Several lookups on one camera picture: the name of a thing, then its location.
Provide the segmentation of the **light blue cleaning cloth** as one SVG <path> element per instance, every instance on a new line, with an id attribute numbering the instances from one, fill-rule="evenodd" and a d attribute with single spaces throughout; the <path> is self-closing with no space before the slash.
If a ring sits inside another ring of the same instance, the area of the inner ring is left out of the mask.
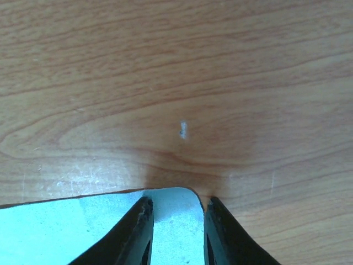
<path id="1" fill-rule="evenodd" d="M 204 264 L 204 211 L 186 188 L 142 190 L 1 210 L 2 264 L 68 264 L 139 200 L 153 201 L 152 264 Z"/>

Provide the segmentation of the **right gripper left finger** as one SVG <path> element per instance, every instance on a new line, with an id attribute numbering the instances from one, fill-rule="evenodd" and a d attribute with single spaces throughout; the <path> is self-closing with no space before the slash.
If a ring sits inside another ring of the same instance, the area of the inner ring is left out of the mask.
<path id="1" fill-rule="evenodd" d="M 71 264 L 148 265 L 151 263 L 153 228 L 153 201 L 142 197 L 102 239 Z"/>

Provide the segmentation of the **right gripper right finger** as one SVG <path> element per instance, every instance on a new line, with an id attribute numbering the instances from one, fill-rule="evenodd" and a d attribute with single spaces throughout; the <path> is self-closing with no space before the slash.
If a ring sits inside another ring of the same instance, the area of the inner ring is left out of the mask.
<path id="1" fill-rule="evenodd" d="M 279 264 L 245 231 L 217 197 L 204 218 L 205 264 Z"/>

